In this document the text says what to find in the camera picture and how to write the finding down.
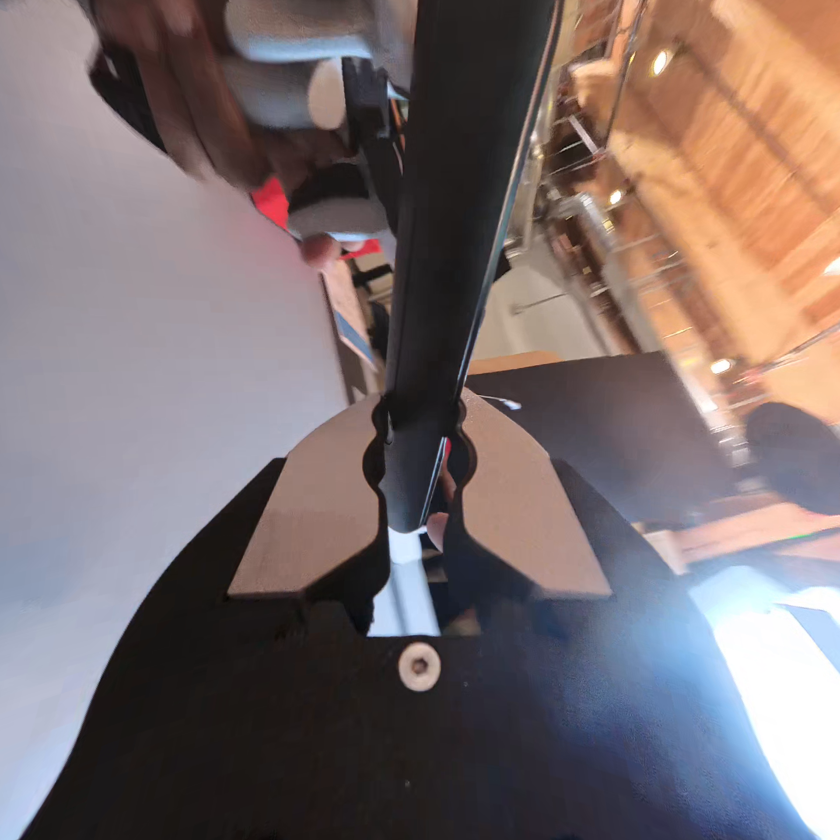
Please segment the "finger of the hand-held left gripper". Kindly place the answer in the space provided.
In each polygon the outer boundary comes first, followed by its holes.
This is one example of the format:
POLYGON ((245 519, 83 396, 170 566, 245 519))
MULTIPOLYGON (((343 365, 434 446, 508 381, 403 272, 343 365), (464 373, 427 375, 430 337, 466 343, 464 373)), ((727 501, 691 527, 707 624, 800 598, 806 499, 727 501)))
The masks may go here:
POLYGON ((409 92, 413 78, 417 3, 417 0, 385 1, 385 70, 401 92, 409 92))

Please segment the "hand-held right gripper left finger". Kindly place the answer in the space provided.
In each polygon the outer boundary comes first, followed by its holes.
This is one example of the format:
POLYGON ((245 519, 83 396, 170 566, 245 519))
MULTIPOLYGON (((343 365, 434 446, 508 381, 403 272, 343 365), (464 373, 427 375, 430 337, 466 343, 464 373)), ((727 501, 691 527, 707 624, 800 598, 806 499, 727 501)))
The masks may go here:
POLYGON ((373 424, 379 394, 367 394, 310 430, 288 450, 229 598, 334 600, 359 634, 389 578, 381 442, 373 424))

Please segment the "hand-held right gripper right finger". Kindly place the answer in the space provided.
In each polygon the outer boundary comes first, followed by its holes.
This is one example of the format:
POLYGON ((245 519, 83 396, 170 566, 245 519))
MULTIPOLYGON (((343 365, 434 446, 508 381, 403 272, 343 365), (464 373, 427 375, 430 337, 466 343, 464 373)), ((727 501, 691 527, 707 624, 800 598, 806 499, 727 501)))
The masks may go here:
POLYGON ((476 628, 612 596, 551 456, 529 432, 462 389, 448 438, 446 584, 476 628))

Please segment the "person's left hand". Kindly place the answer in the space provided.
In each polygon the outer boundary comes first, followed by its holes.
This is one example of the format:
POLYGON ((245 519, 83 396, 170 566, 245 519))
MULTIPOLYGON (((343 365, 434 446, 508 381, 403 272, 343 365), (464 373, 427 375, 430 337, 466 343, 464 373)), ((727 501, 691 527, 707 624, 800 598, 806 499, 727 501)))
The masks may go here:
POLYGON ((347 159, 340 134, 251 126, 227 86, 231 47, 221 0, 87 1, 102 45, 134 54, 154 124, 172 161, 193 179, 255 191, 276 175, 292 193, 316 169, 347 159))

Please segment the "printed paper sheet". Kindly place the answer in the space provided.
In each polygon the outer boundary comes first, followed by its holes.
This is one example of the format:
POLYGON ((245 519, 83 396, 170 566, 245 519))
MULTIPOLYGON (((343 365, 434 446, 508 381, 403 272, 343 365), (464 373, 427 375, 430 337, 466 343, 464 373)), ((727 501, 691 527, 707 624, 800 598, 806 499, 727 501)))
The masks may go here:
POLYGON ((377 369, 377 359, 369 343, 365 315, 351 282, 349 266, 343 260, 336 260, 320 272, 320 278, 324 282, 340 341, 371 369, 377 369))

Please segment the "black fuzzy round disc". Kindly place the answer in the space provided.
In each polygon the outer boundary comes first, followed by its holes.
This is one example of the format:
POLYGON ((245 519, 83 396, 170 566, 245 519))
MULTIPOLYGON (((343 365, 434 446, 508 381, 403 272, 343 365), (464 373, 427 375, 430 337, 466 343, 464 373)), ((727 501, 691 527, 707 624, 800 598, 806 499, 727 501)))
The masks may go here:
POLYGON ((745 440, 774 493, 814 513, 840 513, 840 438, 830 424, 794 404, 763 402, 747 416, 745 440))

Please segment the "white ceiling light panel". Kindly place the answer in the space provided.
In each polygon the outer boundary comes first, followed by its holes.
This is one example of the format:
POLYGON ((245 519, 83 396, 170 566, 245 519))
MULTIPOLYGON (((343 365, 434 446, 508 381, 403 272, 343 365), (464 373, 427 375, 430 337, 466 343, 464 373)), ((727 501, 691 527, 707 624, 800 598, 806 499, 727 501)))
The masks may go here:
POLYGON ((838 837, 838 586, 782 584, 737 564, 687 592, 711 626, 782 790, 818 837, 838 837))

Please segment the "rectangular metal duct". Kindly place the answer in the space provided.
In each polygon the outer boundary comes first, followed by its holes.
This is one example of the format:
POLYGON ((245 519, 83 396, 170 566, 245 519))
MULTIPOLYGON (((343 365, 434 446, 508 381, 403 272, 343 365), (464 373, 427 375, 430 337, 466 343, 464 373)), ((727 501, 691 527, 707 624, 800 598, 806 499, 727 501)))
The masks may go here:
POLYGON ((598 201, 591 193, 579 193, 579 221, 587 228, 589 240, 602 264, 602 278, 612 294, 620 315, 634 335, 640 351, 664 351, 664 343, 656 333, 636 290, 632 288, 628 268, 624 266, 624 250, 612 221, 604 215, 598 201))

